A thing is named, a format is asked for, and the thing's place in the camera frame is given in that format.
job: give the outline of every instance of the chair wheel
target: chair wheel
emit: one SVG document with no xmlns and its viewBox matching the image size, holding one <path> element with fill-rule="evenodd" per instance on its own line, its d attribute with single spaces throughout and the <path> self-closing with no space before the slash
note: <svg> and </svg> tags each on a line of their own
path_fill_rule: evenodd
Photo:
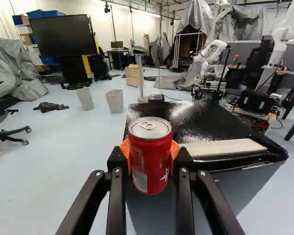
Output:
<svg viewBox="0 0 294 235">
<path fill-rule="evenodd" d="M 28 140 L 23 140 L 22 141 L 22 145 L 28 145 L 29 144 L 29 141 Z"/>
</svg>

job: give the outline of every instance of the wastebasket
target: wastebasket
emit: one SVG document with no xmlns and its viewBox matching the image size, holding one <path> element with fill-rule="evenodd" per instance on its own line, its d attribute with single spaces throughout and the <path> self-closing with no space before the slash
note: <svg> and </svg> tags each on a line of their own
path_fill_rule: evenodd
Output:
<svg viewBox="0 0 294 235">
<path fill-rule="evenodd" d="M 113 114 L 123 112 L 123 90 L 111 90 L 106 93 L 110 111 Z"/>
</svg>

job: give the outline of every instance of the white trash can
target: white trash can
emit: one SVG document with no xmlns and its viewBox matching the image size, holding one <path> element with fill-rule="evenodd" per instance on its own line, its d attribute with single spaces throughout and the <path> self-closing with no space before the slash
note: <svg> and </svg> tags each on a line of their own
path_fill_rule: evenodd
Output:
<svg viewBox="0 0 294 235">
<path fill-rule="evenodd" d="M 123 90 L 111 90 L 106 94 L 110 111 L 113 114 L 123 112 Z"/>
<path fill-rule="evenodd" d="M 79 102 L 82 105 L 83 110 L 87 111 L 94 108 L 92 95 L 90 94 L 90 90 L 88 87 L 77 89 L 76 94 L 79 99 Z"/>
</svg>

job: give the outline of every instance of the can lid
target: can lid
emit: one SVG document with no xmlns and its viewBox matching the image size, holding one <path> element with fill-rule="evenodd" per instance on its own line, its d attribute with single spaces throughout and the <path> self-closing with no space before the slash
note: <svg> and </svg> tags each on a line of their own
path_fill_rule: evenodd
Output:
<svg viewBox="0 0 294 235">
<path fill-rule="evenodd" d="M 171 124 L 159 117 L 141 117 L 130 123 L 129 133 L 142 139 L 156 140 L 167 136 L 172 127 Z"/>
</svg>

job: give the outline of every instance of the monitor stand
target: monitor stand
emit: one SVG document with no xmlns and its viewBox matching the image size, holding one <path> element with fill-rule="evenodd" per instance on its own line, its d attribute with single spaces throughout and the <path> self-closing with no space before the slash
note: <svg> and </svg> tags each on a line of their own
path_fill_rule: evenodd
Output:
<svg viewBox="0 0 294 235">
<path fill-rule="evenodd" d="M 76 90 L 84 86 L 89 87 L 92 79 L 87 77 L 82 56 L 60 56 L 60 67 L 64 79 L 69 84 L 67 87 L 62 85 L 62 88 L 68 90 Z"/>
</svg>

